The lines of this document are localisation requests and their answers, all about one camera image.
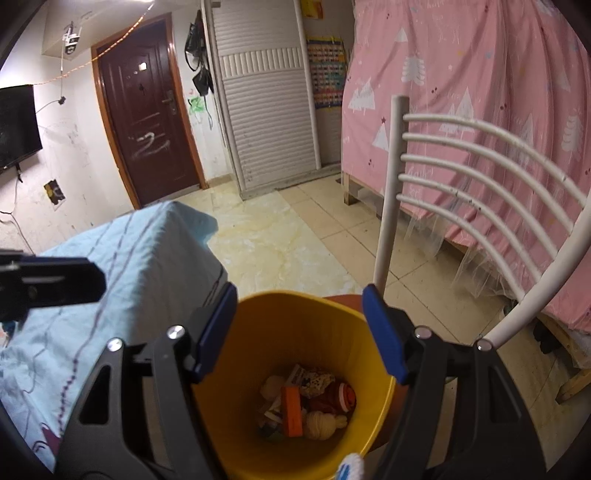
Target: string light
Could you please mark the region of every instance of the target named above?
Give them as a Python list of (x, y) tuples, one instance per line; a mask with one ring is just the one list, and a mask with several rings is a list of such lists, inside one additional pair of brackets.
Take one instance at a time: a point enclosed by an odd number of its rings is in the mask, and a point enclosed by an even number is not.
[(142, 23), (142, 21), (144, 20), (144, 17), (148, 14), (148, 12), (150, 10), (152, 10), (152, 7), (154, 6), (154, 3), (152, 3), (148, 9), (142, 14), (141, 17), (138, 18), (138, 21), (136, 23), (134, 23), (131, 28), (116, 42), (114, 42), (112, 45), (109, 46), (109, 48), (107, 48), (105, 51), (99, 53), (96, 57), (91, 58), (89, 61), (87, 61), (86, 63), (83, 63), (82, 65), (76, 67), (75, 69), (71, 69), (69, 72), (64, 73), (63, 75), (60, 75), (58, 77), (52, 78), (51, 80), (46, 80), (45, 82), (37, 82), (37, 83), (33, 83), (33, 85), (45, 85), (46, 83), (51, 83), (51, 82), (55, 82), (56, 80), (60, 80), (60, 79), (64, 79), (67, 78), (68, 75), (72, 72), (75, 72), (76, 70), (80, 70), (88, 65), (90, 65), (92, 62), (97, 61), (99, 58), (101, 58), (104, 54), (108, 53), (111, 49), (115, 48), (115, 46), (117, 46), (119, 43), (123, 42), (127, 36), (133, 32), (134, 29), (137, 28), (137, 26)]

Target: television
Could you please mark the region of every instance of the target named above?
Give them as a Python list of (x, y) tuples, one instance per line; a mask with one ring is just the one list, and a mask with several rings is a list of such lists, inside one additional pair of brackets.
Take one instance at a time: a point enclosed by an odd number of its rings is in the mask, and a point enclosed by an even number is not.
[(0, 173), (42, 149), (33, 85), (0, 89)]

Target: bag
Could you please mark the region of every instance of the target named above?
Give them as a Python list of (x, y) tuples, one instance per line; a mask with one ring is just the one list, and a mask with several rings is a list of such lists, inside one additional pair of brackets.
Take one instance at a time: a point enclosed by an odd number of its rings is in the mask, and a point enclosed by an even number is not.
[[(197, 62), (197, 67), (193, 68), (187, 57), (187, 53), (193, 56)], [(197, 72), (193, 77), (193, 84), (199, 92), (199, 95), (205, 97), (209, 90), (213, 93), (213, 78), (211, 72), (207, 68), (207, 46), (205, 43), (205, 26), (203, 25), (203, 14), (201, 10), (197, 10), (195, 23), (189, 27), (189, 34), (185, 42), (185, 60), (189, 68)]]
[(195, 77), (193, 77), (193, 84), (199, 92), (199, 95), (201, 95), (202, 97), (205, 97), (208, 94), (209, 90), (211, 90), (213, 93), (212, 74), (204, 66), (202, 66), (201, 69), (195, 75)]
[[(190, 53), (195, 61), (197, 61), (197, 67), (193, 68), (187, 58), (187, 53)], [(187, 41), (185, 42), (185, 60), (189, 68), (196, 72), (197, 69), (207, 64), (207, 47), (205, 43), (205, 26), (203, 25), (203, 14), (201, 10), (197, 11), (195, 17), (195, 23), (192, 23), (189, 27), (189, 33), (187, 35)]]

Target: pink bedsheet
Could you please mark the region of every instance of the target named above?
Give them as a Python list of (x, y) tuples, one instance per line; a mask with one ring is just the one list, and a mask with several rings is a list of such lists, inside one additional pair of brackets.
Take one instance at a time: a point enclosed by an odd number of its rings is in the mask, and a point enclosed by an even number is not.
[[(587, 193), (591, 80), (587, 52), (549, 0), (357, 0), (356, 39), (343, 98), (343, 171), (383, 194), (390, 98), (409, 95), (411, 111), (455, 113), (492, 122), (520, 136), (557, 163)], [(524, 166), (575, 220), (580, 208), (526, 155), (502, 141), (449, 124), (411, 124), (410, 131), (474, 140)], [(410, 153), (470, 164), (513, 192), (553, 241), (566, 232), (525, 184), (491, 161), (436, 145), (410, 144)], [(550, 257), (500, 197), (447, 170), (409, 166), (407, 173), (467, 190), (491, 206), (545, 269)], [(527, 290), (532, 280), (490, 221), (434, 190), (406, 185), (405, 194), (446, 205), (470, 220), (502, 252)], [(418, 217), (424, 211), (413, 209)], [(451, 228), (447, 237), (470, 246)], [(591, 255), (548, 305), (572, 329), (591, 332)]]

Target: white chair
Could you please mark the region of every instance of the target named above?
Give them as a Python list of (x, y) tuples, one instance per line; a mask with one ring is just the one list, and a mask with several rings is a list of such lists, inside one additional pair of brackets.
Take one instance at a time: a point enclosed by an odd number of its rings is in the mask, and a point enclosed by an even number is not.
[[(386, 176), (382, 225), (379, 231), (378, 252), (375, 262), (374, 284), (378, 291), (383, 295), (386, 286), (386, 277), (388, 275), (388, 266), (392, 256), (392, 248), (394, 246), (394, 235), (396, 233), (398, 211), (401, 202), (414, 205), (446, 218), (472, 235), (482, 248), (484, 248), (490, 256), (490, 259), (496, 264), (499, 272), (506, 279), (513, 295), (518, 301), (515, 308), (513, 308), (513, 310), (511, 310), (511, 312), (484, 337), (495, 348), (498, 348), (519, 332), (521, 328), (527, 325), (546, 306), (546, 304), (564, 285), (589, 249), (589, 246), (591, 245), (591, 202), (589, 201), (591, 193), (588, 197), (581, 192), (573, 180), (548, 158), (538, 153), (520, 138), (502, 128), (481, 120), (467, 119), (459, 116), (439, 115), (436, 113), (408, 113), (408, 111), (408, 97), (392, 97), (388, 172)], [(538, 162), (551, 177), (560, 182), (566, 193), (576, 199), (582, 207), (582, 211), (577, 221), (573, 223), (548, 190), (516, 162), (510, 160), (506, 156), (481, 145), (455, 138), (408, 133), (409, 122), (437, 122), (463, 125), (501, 138), (509, 145), (519, 149)], [(424, 155), (407, 154), (407, 142), (426, 142), (458, 148), (486, 157), (497, 165), (509, 170), (538, 194), (541, 201), (544, 202), (556, 219), (565, 228), (569, 235), (568, 238), (562, 247), (558, 249), (538, 220), (536, 220), (536, 218), (533, 217), (533, 215), (501, 184), (466, 165), (459, 165), (454, 162)], [(492, 209), (488, 208), (487, 205), (484, 205), (467, 193), (454, 187), (450, 187), (434, 180), (426, 180), (405, 174), (405, 165), (407, 163), (420, 163), (448, 168), (449, 170), (462, 173), (485, 184), (488, 188), (503, 198), (514, 211), (523, 217), (525, 223), (530, 227), (531, 231), (536, 235), (545, 250), (550, 254), (550, 257), (553, 259), (552, 263), (548, 266), (545, 272), (541, 273), (536, 264), (532, 261), (523, 244), (517, 239), (515, 234), (509, 229), (509, 227), (507, 227), (503, 220), (492, 211)], [(455, 213), (440, 206), (404, 195), (402, 193), (403, 183), (414, 183), (430, 189), (439, 190), (449, 195), (456, 196), (461, 201), (468, 202), (475, 208), (479, 209), (480, 213), (486, 216), (492, 224), (506, 236), (509, 244), (521, 257), (535, 281), (533, 287), (528, 292), (524, 291), (522, 285), (520, 285), (513, 275), (509, 265), (505, 262), (503, 256), (492, 246), (487, 238), (477, 231), (470, 223), (460, 218)]]

